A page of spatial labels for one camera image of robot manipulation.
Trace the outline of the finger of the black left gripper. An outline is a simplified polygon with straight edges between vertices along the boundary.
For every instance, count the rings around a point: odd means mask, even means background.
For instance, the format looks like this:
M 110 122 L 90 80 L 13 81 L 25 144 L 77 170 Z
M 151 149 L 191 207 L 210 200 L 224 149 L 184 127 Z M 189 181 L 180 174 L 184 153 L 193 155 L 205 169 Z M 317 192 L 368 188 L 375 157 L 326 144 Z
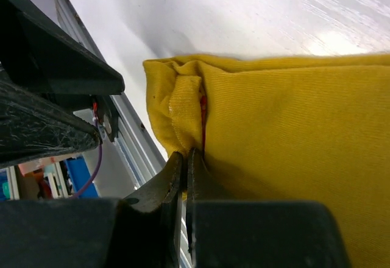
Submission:
M 1 71 L 1 167 L 97 148 L 99 130 L 10 81 Z
M 1 64 L 34 93 L 117 95 L 120 73 L 65 33 L 30 0 L 1 0 Z

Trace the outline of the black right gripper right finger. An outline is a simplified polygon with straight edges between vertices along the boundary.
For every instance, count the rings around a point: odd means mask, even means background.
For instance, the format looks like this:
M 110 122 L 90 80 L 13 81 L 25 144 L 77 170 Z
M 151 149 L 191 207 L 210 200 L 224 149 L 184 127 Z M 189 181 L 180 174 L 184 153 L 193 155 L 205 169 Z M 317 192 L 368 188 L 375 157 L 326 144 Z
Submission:
M 349 267 L 335 218 L 323 204 L 240 200 L 188 157 L 186 229 L 194 267 Z

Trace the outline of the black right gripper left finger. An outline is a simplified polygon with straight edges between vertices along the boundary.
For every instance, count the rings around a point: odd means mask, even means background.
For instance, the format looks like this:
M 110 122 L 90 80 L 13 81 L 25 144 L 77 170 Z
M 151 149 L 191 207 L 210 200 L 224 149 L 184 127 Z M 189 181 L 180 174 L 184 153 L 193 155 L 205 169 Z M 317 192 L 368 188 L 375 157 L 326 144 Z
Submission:
M 1 203 L 2 267 L 178 267 L 183 157 L 125 199 Z

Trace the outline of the yellow sock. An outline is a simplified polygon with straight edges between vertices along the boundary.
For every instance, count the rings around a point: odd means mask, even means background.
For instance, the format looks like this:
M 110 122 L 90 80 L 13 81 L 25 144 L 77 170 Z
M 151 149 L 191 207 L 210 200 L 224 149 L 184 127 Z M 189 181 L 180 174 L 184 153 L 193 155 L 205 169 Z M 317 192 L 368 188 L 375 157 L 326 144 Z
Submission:
M 389 55 L 146 60 L 168 154 L 204 151 L 238 197 L 324 203 L 353 267 L 389 266 Z

